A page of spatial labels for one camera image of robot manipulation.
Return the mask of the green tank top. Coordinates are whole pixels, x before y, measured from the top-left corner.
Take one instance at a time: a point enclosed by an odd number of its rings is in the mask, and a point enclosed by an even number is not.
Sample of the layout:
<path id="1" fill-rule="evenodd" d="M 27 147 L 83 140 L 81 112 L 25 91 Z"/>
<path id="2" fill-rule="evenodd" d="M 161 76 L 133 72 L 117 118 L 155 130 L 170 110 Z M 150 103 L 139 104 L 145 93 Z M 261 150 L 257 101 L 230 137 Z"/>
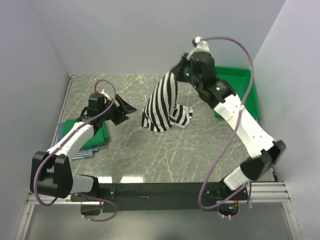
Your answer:
<path id="1" fill-rule="evenodd" d="M 67 119 L 65 121 L 64 136 L 73 128 L 75 122 L 76 122 L 76 119 Z M 102 143 L 98 144 L 99 147 L 104 145 L 106 143 L 107 139 L 110 137 L 108 129 L 107 129 L 107 125 L 105 123 L 103 123 L 102 127 L 98 130 L 98 132 L 94 136 L 98 136 L 98 137 L 102 138 L 102 140 L 101 140 Z"/>

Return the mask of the black white striped tank top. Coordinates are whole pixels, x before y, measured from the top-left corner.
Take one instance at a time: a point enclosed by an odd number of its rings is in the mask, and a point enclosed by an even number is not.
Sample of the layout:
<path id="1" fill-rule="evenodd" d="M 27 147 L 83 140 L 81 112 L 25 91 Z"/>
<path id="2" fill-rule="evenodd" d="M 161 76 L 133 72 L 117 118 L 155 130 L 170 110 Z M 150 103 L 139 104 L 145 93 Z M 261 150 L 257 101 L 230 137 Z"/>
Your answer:
<path id="1" fill-rule="evenodd" d="M 167 71 L 153 88 L 142 111 L 141 126 L 152 132 L 165 132 L 177 126 L 185 129 L 193 118 L 193 109 L 177 103 L 178 82 Z"/>

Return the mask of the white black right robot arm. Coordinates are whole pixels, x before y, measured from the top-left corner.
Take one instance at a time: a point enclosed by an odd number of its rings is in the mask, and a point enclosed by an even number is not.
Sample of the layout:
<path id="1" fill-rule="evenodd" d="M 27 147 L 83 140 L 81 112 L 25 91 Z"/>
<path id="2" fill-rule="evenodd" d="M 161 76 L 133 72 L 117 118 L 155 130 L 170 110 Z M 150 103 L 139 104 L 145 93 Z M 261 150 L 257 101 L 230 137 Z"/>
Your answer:
<path id="1" fill-rule="evenodd" d="M 198 96 L 217 112 L 236 132 L 249 157 L 219 182 L 222 198 L 230 200 L 237 189 L 256 181 L 273 167 L 286 149 L 282 140 L 275 140 L 257 123 L 230 83 L 217 77 L 215 60 L 210 53 L 200 51 L 191 56 L 184 53 L 172 68 L 179 82 L 192 85 Z"/>

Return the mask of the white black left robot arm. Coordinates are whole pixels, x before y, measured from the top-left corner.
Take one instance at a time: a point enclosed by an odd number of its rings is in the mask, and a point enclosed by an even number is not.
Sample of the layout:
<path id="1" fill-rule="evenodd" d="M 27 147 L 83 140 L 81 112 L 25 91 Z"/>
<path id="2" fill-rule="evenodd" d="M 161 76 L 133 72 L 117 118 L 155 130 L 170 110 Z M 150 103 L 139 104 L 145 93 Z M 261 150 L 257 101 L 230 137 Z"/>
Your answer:
<path id="1" fill-rule="evenodd" d="M 136 108 L 118 94 L 114 99 L 102 93 L 92 93 L 71 130 L 52 148 L 37 151 L 32 157 L 30 191 L 55 198 L 66 198 L 82 192 L 88 201 L 100 195 L 98 179 L 72 174 L 71 161 L 84 144 L 93 138 L 108 120 L 115 125 L 128 120 Z"/>

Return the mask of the folded blue tank top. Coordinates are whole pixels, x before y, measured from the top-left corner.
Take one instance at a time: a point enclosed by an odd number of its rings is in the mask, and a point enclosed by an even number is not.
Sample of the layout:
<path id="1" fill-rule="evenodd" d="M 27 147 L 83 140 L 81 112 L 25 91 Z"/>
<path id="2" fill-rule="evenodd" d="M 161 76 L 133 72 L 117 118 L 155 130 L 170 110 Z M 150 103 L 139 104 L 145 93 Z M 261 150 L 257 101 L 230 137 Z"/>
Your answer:
<path id="1" fill-rule="evenodd" d="M 60 122 L 57 126 L 58 126 L 57 141 L 59 142 L 64 137 L 65 122 Z"/>

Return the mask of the blue white striped tank top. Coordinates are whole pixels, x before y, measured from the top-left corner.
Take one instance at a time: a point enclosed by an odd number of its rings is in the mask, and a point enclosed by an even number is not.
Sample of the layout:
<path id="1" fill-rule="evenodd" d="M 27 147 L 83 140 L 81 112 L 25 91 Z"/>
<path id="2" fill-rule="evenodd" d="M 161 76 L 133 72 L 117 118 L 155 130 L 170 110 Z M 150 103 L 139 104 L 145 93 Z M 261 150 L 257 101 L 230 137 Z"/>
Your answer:
<path id="1" fill-rule="evenodd" d="M 84 148 L 81 148 L 74 156 L 74 160 L 83 158 L 92 158 L 95 153 L 100 151 L 98 144 L 102 143 L 102 138 L 99 136 L 94 136 L 87 141 Z"/>

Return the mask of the green plastic bin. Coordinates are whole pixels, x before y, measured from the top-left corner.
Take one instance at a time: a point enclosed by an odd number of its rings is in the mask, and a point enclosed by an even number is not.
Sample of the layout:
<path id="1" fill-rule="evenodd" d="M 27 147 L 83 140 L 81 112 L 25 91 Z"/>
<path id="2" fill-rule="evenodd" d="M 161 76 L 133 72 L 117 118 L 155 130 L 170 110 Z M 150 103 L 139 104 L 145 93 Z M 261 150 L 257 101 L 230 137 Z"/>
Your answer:
<path id="1" fill-rule="evenodd" d="M 240 99 L 244 97 L 251 78 L 251 70 L 249 68 L 216 66 L 215 71 L 220 79 L 227 80 L 230 83 Z M 255 83 L 252 84 L 244 105 L 252 117 L 258 120 L 260 108 Z"/>

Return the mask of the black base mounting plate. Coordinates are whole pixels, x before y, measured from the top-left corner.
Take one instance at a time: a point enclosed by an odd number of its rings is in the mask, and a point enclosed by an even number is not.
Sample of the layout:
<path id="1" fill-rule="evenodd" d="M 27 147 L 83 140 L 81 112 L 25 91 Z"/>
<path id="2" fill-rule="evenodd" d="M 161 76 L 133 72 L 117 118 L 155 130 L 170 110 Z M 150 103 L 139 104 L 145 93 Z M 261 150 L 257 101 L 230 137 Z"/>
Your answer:
<path id="1" fill-rule="evenodd" d="M 200 209 L 198 196 L 201 182 L 178 183 L 100 183 L 100 196 L 117 206 L 118 211 L 157 211 L 157 210 L 195 210 Z M 229 190 L 219 182 L 209 182 L 201 196 L 204 206 L 212 206 L 226 199 L 235 191 Z M 230 201 L 248 199 L 246 187 Z M 85 216 L 98 216 L 100 213 L 113 213 L 111 204 L 72 194 L 71 202 L 81 203 L 80 212 Z"/>

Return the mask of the aluminium frame rail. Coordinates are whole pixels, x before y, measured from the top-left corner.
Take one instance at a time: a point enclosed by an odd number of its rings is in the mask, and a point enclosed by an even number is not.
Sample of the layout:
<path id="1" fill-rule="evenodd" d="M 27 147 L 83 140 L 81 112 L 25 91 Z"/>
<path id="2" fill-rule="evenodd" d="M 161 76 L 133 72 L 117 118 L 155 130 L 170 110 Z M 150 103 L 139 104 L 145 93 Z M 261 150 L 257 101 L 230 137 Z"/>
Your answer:
<path id="1" fill-rule="evenodd" d="M 53 201 L 54 197 L 40 195 L 40 198 L 45 203 Z M 251 184 L 251 203 L 280 203 L 280 202 L 291 202 L 291 198 L 287 191 L 287 187 L 284 182 L 253 182 Z M 54 204 L 58 205 L 72 205 L 72 204 L 85 204 L 93 205 L 97 204 L 97 201 L 71 201 L 71 195 L 67 198 L 58 198 Z M 30 193 L 27 200 L 27 205 L 38 205 L 39 202 L 33 193 Z"/>

